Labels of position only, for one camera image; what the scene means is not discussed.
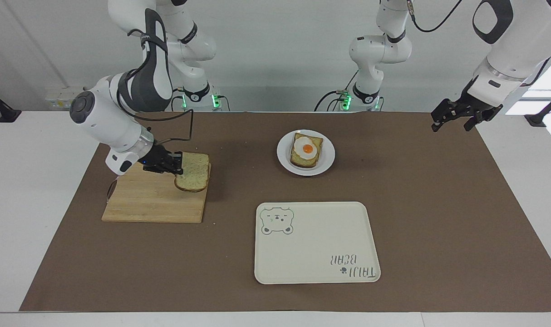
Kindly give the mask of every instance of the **white table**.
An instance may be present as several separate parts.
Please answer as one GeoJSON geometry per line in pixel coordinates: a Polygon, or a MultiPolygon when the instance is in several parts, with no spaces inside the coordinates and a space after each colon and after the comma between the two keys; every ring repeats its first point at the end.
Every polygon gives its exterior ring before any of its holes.
{"type": "MultiPolygon", "coordinates": [[[[551,257],[551,136],[520,116],[479,132],[551,257]]],[[[67,112],[0,124],[0,326],[551,326],[551,313],[15,313],[97,145],[67,112]]]]}

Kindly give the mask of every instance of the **wooden cutting board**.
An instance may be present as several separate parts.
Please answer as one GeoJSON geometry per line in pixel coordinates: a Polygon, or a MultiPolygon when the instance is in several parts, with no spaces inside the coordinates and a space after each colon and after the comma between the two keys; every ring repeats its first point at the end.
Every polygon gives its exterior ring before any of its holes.
{"type": "Polygon", "coordinates": [[[173,174],[145,172],[139,163],[120,176],[109,193],[105,222],[201,223],[207,198],[207,189],[178,190],[173,174]]]}

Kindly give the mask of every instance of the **fried egg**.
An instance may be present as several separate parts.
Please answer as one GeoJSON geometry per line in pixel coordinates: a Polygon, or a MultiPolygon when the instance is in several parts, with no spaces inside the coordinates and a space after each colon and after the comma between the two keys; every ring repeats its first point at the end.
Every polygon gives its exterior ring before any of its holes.
{"type": "Polygon", "coordinates": [[[318,154],[318,148],[310,138],[302,136],[294,142],[294,152],[296,152],[300,158],[310,160],[314,159],[318,154]]]}

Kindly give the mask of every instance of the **electrical outlet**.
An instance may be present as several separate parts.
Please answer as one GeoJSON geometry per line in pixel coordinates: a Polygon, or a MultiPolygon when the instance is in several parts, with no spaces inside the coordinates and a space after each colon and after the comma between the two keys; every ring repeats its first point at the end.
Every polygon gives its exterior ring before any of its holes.
{"type": "Polygon", "coordinates": [[[48,102],[49,109],[70,110],[72,101],[83,92],[82,87],[68,87],[66,89],[48,89],[45,101],[48,102]]]}

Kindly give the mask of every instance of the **white wall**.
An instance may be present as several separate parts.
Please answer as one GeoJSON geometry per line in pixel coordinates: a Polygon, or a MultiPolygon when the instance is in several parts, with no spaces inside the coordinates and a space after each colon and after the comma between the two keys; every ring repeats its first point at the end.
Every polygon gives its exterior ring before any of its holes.
{"type": "MultiPolygon", "coordinates": [[[[409,23],[410,60],[382,66],[385,109],[431,111],[445,97],[456,99],[489,50],[471,25],[479,2],[462,2],[429,35],[409,23]]],[[[323,93],[343,88],[354,74],[351,40],[379,34],[377,0],[187,5],[199,28],[217,41],[216,58],[204,66],[234,110],[312,110],[323,93]]],[[[418,1],[417,20],[434,27],[452,5],[418,1]]],[[[0,0],[0,97],[20,109],[45,109],[47,87],[90,87],[103,76],[137,67],[138,42],[110,21],[107,0],[0,0]],[[1,81],[9,75],[11,81],[1,81]]]]}

